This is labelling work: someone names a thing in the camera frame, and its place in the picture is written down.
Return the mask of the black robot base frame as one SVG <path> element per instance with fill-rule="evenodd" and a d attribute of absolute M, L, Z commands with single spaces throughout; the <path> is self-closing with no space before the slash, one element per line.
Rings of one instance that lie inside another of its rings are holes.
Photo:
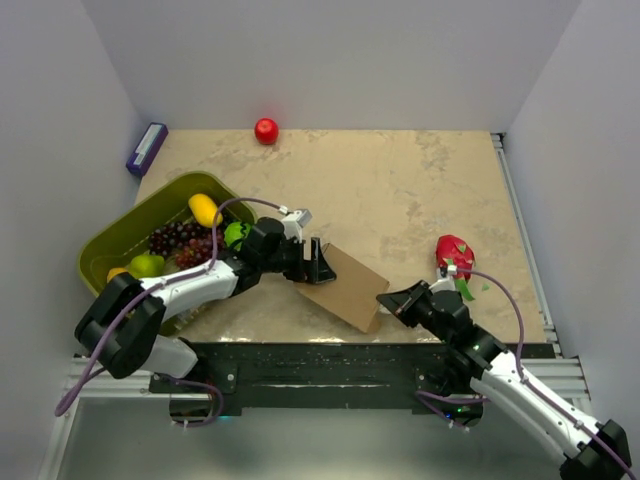
<path fill-rule="evenodd" d="M 225 416 L 250 408 L 441 410 L 472 427 L 484 413 L 482 403 L 445 402 L 473 394 L 446 380 L 446 350 L 437 344 L 197 343 L 194 348 L 202 363 L 190 380 L 217 387 L 222 397 L 154 375 L 149 389 L 168 395 L 169 413 L 177 421 L 200 421 L 216 408 Z"/>

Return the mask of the olive green plastic bin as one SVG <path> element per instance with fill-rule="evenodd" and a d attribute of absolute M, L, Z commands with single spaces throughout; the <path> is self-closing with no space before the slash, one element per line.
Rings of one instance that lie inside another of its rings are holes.
<path fill-rule="evenodd" d="M 77 270 L 89 291 L 99 295 L 111 269 L 123 267 L 135 256 L 146 253 L 148 237 L 154 230 L 174 221 L 191 220 L 188 200 L 195 194 L 205 194 L 216 204 L 237 196 L 218 177 L 204 171 L 169 181 L 97 233 L 81 249 Z"/>

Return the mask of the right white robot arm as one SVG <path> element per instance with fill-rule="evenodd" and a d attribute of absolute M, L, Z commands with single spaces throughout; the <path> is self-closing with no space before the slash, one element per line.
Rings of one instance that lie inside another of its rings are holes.
<path fill-rule="evenodd" d="M 445 379 L 459 393 L 488 400 L 524 428 L 559 465 L 563 479 L 633 479 L 625 430 L 571 405 L 474 323 L 462 295 L 420 281 L 377 301 L 407 327 L 422 326 L 445 345 Z"/>

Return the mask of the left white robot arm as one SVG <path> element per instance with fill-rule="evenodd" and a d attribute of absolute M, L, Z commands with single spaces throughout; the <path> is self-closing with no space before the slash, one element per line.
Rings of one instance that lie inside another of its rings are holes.
<path fill-rule="evenodd" d="M 185 341 L 162 336 L 162 324 L 204 303 L 240 295 L 267 273 L 310 285 L 337 278 L 320 239 L 303 239 L 296 213 L 281 220 L 262 217 L 238 249 L 213 263 L 157 278 L 117 275 L 80 320 L 74 336 L 116 379 L 143 370 L 171 376 L 183 391 L 196 392 L 206 383 L 207 368 Z"/>

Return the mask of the brown cardboard box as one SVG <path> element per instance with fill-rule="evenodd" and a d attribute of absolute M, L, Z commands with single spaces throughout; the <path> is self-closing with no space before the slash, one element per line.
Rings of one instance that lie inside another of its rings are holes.
<path fill-rule="evenodd" d="M 377 296 L 388 291 L 390 282 L 335 245 L 323 246 L 322 254 L 337 279 L 320 285 L 296 283 L 297 290 L 360 332 L 377 333 L 381 327 Z"/>

